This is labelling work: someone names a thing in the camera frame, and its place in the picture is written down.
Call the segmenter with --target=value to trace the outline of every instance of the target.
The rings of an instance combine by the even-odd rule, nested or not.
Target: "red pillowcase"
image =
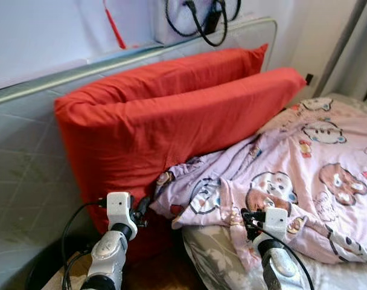
[[[56,100],[83,200],[127,190],[139,201],[153,193],[154,181],[170,166],[252,135],[305,83],[292,69],[258,74],[265,51],[266,46],[224,50],[161,62]],[[89,211],[105,232],[106,211]],[[146,238],[132,242],[130,258],[159,252],[163,235],[155,227],[140,230]],[[143,243],[142,248],[134,243]]]

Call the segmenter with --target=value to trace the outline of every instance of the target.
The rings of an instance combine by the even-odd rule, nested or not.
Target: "electrical cord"
[[[69,219],[69,221],[67,222],[63,233],[62,233],[62,239],[61,239],[61,251],[62,251],[62,260],[63,260],[63,269],[64,269],[64,278],[63,281],[66,285],[67,288],[70,287],[71,285],[71,280],[69,279],[69,275],[67,273],[67,256],[65,253],[65,239],[66,236],[68,234],[68,230],[72,224],[72,222],[74,221],[74,219],[76,218],[76,216],[79,214],[79,212],[82,211],[82,209],[84,209],[85,207],[89,206],[89,205],[99,205],[100,207],[106,207],[107,206],[107,199],[100,199],[99,201],[96,202],[87,202],[85,204],[83,204],[82,206],[80,206],[77,211],[75,211],[75,213],[71,216],[71,218]]]
[[[81,257],[87,255],[91,253],[91,251],[85,251],[82,252],[80,254],[78,254],[77,256],[73,257],[72,260],[69,262],[69,265],[66,267],[65,271],[64,271],[64,276],[63,276],[63,281],[62,281],[62,290],[67,290],[71,288],[71,282],[68,282],[66,277],[69,278],[69,272],[71,271],[72,266],[74,265],[74,263],[80,259]]]
[[[264,232],[265,234],[267,234],[268,236],[270,236],[272,239],[274,239],[275,241],[277,241],[277,242],[279,242],[279,243],[281,243],[294,257],[295,257],[295,259],[298,261],[298,263],[300,264],[300,266],[302,267],[302,270],[304,271],[304,274],[305,274],[305,276],[307,277],[307,280],[308,280],[308,284],[310,285],[310,289],[311,290],[314,290],[314,285],[313,285],[313,283],[312,283],[312,279],[311,279],[311,277],[310,277],[310,275],[309,275],[309,273],[308,273],[308,271],[307,271],[307,269],[306,269],[306,267],[304,266],[304,264],[303,264],[303,262],[301,261],[301,259],[295,254],[295,252],[286,244],[286,243],[284,243],[282,240],[280,240],[280,239],[278,239],[277,237],[275,237],[274,235],[272,235],[272,234],[270,234],[270,233],[268,233],[266,230],[264,230],[263,228],[261,228],[261,227],[259,227],[259,226],[257,226],[257,225],[255,225],[253,222],[251,222],[251,221],[248,221],[248,220],[246,220],[246,222],[249,224],[249,225],[251,225],[251,226],[253,226],[254,228],[256,228],[257,230],[259,230],[259,231],[262,231],[262,232]]]
[[[223,37],[222,37],[221,41],[218,42],[218,43],[211,42],[207,38],[206,34],[204,33],[202,27],[207,22],[208,16],[204,19],[204,21],[202,22],[202,24],[200,24],[200,22],[199,22],[199,20],[197,18],[196,4],[194,3],[193,0],[185,1],[183,3],[183,5],[187,6],[190,9],[191,14],[192,14],[193,19],[194,19],[194,23],[196,24],[196,27],[197,27],[197,30],[195,30],[192,33],[183,33],[181,31],[179,31],[174,26],[174,24],[172,23],[172,21],[170,19],[170,15],[169,15],[169,0],[166,0],[166,3],[165,3],[165,16],[166,16],[166,20],[167,20],[169,26],[171,27],[171,29],[173,29],[173,31],[175,33],[177,33],[178,35],[180,35],[182,37],[191,37],[191,36],[194,36],[196,33],[200,33],[201,37],[205,40],[205,42],[207,44],[211,45],[212,47],[218,47],[218,46],[220,46],[224,42],[224,40],[226,38],[226,35],[228,33],[228,17],[226,15],[226,6],[225,6],[226,4],[225,4],[225,0],[214,0],[213,6],[215,6],[215,4],[217,2],[221,5],[223,20],[224,20],[224,33],[223,33]],[[241,9],[241,0],[237,0],[236,10],[235,10],[235,13],[234,13],[231,21],[233,21],[233,20],[235,20],[237,18],[238,13],[240,12],[240,9]]]
[[[172,23],[172,21],[170,19],[170,15],[169,15],[169,0],[166,0],[166,4],[165,4],[165,16],[166,16],[167,23],[170,25],[171,29],[173,29],[174,32],[177,33],[179,36],[182,36],[182,37],[191,37],[191,36],[194,36],[198,32],[198,28],[197,28],[197,30],[195,30],[192,33],[183,33],[181,31],[179,31],[174,26],[174,24]],[[205,25],[206,20],[207,20],[207,18],[205,18],[203,20],[201,27],[203,27]]]
[[[203,40],[205,40],[205,42],[207,44],[209,44],[212,47],[219,47],[224,40],[226,39],[226,35],[228,33],[228,17],[226,15],[226,7],[225,7],[225,0],[215,0],[215,3],[218,2],[221,5],[221,9],[222,9],[222,15],[224,18],[224,33],[223,36],[221,38],[221,40],[217,43],[211,42],[208,37],[206,36],[205,32],[203,32],[203,29],[200,26],[200,22],[198,21],[197,18],[197,10],[196,10],[196,5],[193,1],[186,1],[185,5],[187,5],[191,11],[191,14],[193,15],[193,19],[194,19],[194,23],[196,24],[197,27],[197,31],[200,33],[201,37],[203,38]]]

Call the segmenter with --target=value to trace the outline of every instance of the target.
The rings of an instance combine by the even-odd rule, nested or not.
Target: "curtain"
[[[359,0],[314,97],[336,92],[367,102],[367,0]]]

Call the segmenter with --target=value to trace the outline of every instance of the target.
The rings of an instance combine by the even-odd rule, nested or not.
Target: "gray patterned sheet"
[[[367,114],[367,104],[339,94],[327,96]],[[186,251],[209,290],[265,290],[261,267],[246,273],[231,243],[229,229],[221,226],[182,229]],[[367,263],[328,265],[298,254],[316,290],[367,290]]]

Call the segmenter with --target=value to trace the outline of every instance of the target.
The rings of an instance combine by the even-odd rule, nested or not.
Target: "pink blanket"
[[[163,173],[151,208],[183,225],[230,227],[244,267],[260,259],[240,209],[281,207],[285,242],[320,262],[367,262],[367,115],[329,98],[306,100],[258,135]]]

